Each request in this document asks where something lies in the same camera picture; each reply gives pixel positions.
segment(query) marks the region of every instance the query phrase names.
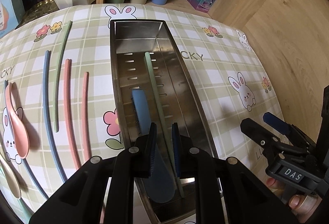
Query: table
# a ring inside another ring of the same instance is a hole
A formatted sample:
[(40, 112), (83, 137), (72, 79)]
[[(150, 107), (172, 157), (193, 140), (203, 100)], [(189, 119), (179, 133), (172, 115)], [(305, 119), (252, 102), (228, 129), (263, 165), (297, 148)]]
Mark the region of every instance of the table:
[[(239, 158), (264, 181), (266, 160), (262, 156), (262, 149), (241, 133), (240, 122), (250, 117), (263, 123), (262, 116), (267, 111), (281, 119), (283, 117), (270, 80), (245, 34), (212, 19), (149, 5), (88, 5), (63, 9), (41, 17), (9, 33), (0, 41), (0, 82), (9, 80), (14, 84), (14, 107), (22, 107), (22, 121), (30, 137), (31, 147), (27, 161), (45, 192), (50, 196), (62, 185), (62, 180), (46, 135), (42, 106), (42, 69), (45, 51), (49, 50), (49, 103), (52, 110), (57, 57), (63, 38), (62, 28), (69, 20), (73, 24), (64, 52), (59, 83), (59, 132), (54, 133), (65, 174), (70, 177), (76, 171), (64, 122), (65, 59), (72, 60), (71, 111), (80, 160), (84, 162), (81, 102), (83, 74), (86, 71), (90, 74), (88, 126), (92, 155), (109, 158), (120, 152), (121, 138), (116, 122), (111, 78), (110, 18), (147, 18), (167, 22), (197, 89), (218, 156)], [(0, 103), (1, 108), (4, 108), (3, 92)], [(1, 136), (4, 131), (10, 132), (4, 117), (3, 114)], [(113, 140), (109, 139), (116, 139), (118, 143), (113, 146)], [(1, 154), (4, 156), (4, 145), (1, 143), (1, 146)], [(19, 175), (23, 200), (36, 211), (45, 202), (45, 198), (23, 165), (17, 164), (15, 160), (11, 160), (10, 165)], [(17, 215), (27, 223), (3, 175), (0, 175), (0, 189)], [(137, 190), (134, 200), (134, 223), (149, 223)]]

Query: screw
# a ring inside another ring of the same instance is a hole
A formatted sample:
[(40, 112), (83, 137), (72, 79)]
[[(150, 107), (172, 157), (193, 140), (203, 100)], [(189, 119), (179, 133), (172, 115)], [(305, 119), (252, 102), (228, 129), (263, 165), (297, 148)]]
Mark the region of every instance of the screw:
[(97, 164), (99, 161), (101, 161), (101, 158), (99, 156), (93, 156), (90, 158), (90, 162), (93, 164)]
[(231, 165), (235, 165), (237, 164), (237, 159), (235, 157), (229, 157), (227, 159), (228, 163), (231, 164)]
[(191, 154), (197, 154), (200, 150), (196, 147), (192, 147), (192, 148), (190, 148), (189, 151), (190, 151)]
[(129, 152), (132, 153), (132, 154), (138, 153), (138, 151), (139, 151), (139, 148), (136, 147), (136, 146), (133, 146), (133, 147), (129, 148)]

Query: bunny ear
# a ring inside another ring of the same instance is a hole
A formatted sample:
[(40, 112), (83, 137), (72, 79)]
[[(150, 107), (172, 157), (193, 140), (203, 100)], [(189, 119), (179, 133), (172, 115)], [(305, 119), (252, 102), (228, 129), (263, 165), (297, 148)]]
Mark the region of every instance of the bunny ear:
[(235, 31), (236, 31), (237, 35), (239, 36), (239, 38), (241, 38), (242, 35), (241, 35), (240, 31), (238, 31), (237, 29)]
[(120, 14), (120, 10), (118, 8), (116, 8), (113, 5), (108, 5), (105, 7), (105, 13), (109, 16), (112, 17), (114, 15), (119, 15)]
[(5, 129), (8, 127), (8, 113), (7, 113), (7, 108), (5, 107), (3, 112), (2, 112), (2, 125), (3, 128)]
[(231, 86), (237, 91), (239, 92), (239, 88), (240, 88), (240, 84), (232, 77), (228, 77), (228, 80), (231, 84)]
[(245, 82), (245, 80), (244, 80), (244, 77), (242, 76), (242, 74), (241, 74), (240, 72), (237, 74), (237, 78), (238, 78), (238, 80), (239, 80), (241, 86), (242, 86), (242, 85), (246, 85), (246, 82)]
[(23, 119), (23, 108), (21, 108), (21, 107), (17, 108), (16, 115), (18, 115), (19, 119), (22, 120)]
[(124, 9), (122, 10), (122, 13), (132, 15), (135, 11), (136, 11), (136, 7), (128, 5), (128, 6), (124, 7)]

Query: pink spoon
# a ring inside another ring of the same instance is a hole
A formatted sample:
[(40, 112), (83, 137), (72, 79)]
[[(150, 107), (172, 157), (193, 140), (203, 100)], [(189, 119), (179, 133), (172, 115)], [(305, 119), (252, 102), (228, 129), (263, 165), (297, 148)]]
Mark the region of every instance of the pink spoon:
[(15, 140), (17, 153), (21, 158), (26, 158), (29, 153), (30, 141), (26, 128), (16, 112), (12, 103), (12, 84), (9, 83), (6, 88), (6, 106), (10, 117), (9, 124), (12, 126), (11, 130)]

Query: green chopstick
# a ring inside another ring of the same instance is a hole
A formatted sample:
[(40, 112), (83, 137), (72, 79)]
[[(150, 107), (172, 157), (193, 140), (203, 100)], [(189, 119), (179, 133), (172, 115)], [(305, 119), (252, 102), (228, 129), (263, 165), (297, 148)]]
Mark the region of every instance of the green chopstick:
[(64, 49), (66, 46), (66, 41), (68, 38), (68, 35), (70, 33), (71, 30), (71, 26), (72, 26), (72, 21), (68, 21), (63, 28), (64, 32), (64, 36), (63, 36), (63, 40), (60, 44), (60, 51), (59, 51), (59, 55), (57, 58), (57, 70), (56, 70), (56, 80), (55, 80), (55, 84), (54, 84), (54, 106), (53, 106), (53, 122), (54, 122), (54, 131), (58, 132), (58, 85), (60, 82), (60, 69), (61, 69), (61, 63), (63, 60), (63, 55), (64, 55)]
[(167, 151), (169, 153), (170, 163), (171, 163), (171, 166), (172, 166), (172, 170), (174, 171), (174, 175), (175, 175), (176, 184), (177, 184), (177, 187), (178, 187), (179, 194), (180, 194), (181, 197), (184, 198), (184, 191), (183, 191), (183, 188), (182, 188), (182, 184), (181, 184), (180, 179), (177, 177), (177, 173), (176, 173), (176, 169), (175, 169), (175, 157), (174, 157), (174, 150), (173, 150), (172, 142), (171, 142), (171, 136), (168, 134), (167, 125), (166, 125), (166, 121), (165, 121), (165, 115), (164, 115), (163, 110), (162, 110), (162, 104), (160, 102), (160, 96), (159, 96), (159, 92), (158, 92), (157, 82), (155, 81), (155, 76), (154, 76), (153, 66), (152, 66), (152, 60), (151, 60), (151, 56), (150, 56), (149, 52), (145, 53), (145, 61), (146, 61), (148, 74), (149, 74), (150, 80), (151, 80), (153, 95), (154, 95), (155, 104), (157, 106), (157, 110), (158, 110), (158, 114), (159, 114), (159, 118), (160, 118), (160, 124), (161, 124), (161, 127), (162, 127), (164, 140), (166, 142)]

